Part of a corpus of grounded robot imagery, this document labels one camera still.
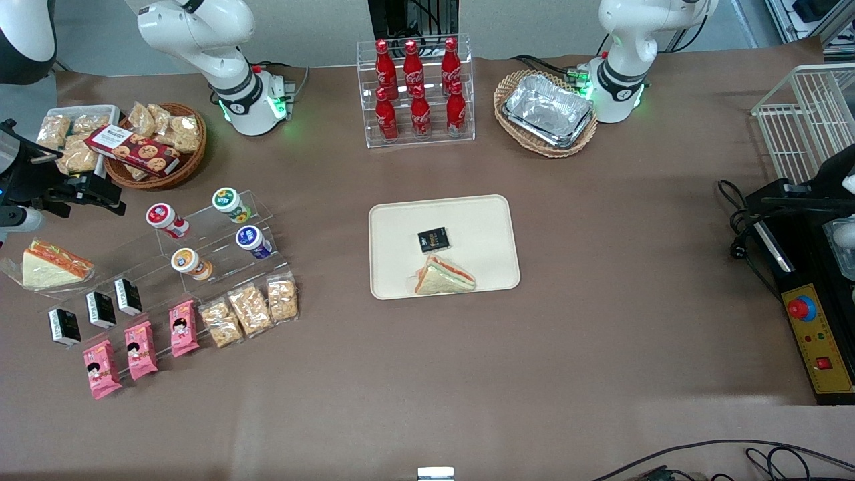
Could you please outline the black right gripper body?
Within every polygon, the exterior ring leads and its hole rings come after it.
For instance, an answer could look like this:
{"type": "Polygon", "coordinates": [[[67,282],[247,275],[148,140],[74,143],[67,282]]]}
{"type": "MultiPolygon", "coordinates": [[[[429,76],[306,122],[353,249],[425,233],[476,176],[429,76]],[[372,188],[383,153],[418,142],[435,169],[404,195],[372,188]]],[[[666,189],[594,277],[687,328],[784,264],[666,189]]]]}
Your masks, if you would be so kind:
{"type": "Polygon", "coordinates": [[[61,173],[53,154],[21,144],[2,173],[1,206],[7,210],[31,208],[57,217],[70,217],[70,204],[80,199],[79,187],[79,177],[61,173]]]}

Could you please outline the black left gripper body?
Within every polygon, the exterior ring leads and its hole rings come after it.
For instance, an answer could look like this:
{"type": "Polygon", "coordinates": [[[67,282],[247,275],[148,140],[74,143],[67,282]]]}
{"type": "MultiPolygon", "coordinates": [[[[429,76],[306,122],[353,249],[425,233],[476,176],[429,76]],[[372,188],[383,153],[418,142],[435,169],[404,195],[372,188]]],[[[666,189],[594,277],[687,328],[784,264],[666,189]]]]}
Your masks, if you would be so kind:
{"type": "Polygon", "coordinates": [[[831,156],[822,163],[812,179],[801,184],[788,184],[776,196],[763,196],[761,206],[784,211],[852,216],[854,146],[831,156]]]}

